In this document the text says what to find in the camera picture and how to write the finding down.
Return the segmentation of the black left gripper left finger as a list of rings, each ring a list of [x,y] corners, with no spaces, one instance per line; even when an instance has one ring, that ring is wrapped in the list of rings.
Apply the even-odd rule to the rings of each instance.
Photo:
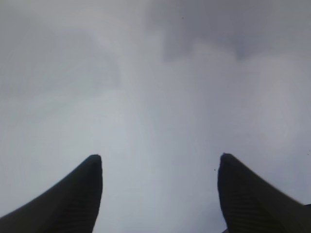
[[[0,218],[2,233],[91,233],[103,192],[102,159],[91,155],[53,187]]]

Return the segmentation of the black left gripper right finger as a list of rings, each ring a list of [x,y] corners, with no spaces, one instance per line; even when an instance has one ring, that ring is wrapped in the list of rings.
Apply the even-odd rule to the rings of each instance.
[[[309,233],[311,207],[273,187],[234,155],[220,157],[217,188],[227,233]]]

